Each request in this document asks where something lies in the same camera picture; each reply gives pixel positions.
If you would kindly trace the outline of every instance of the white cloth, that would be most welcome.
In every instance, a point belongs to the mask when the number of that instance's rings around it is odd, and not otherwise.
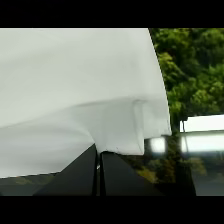
[[[0,178],[59,172],[96,144],[170,135],[147,29],[0,29]]]

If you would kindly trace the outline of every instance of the white sheet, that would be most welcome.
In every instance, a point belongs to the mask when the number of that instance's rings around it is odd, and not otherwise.
[[[0,52],[0,178],[171,134],[147,29],[0,29]]]

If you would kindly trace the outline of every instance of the white fabric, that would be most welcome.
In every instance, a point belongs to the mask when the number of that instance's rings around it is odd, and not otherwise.
[[[59,172],[96,144],[170,135],[147,29],[0,29],[0,178]]]

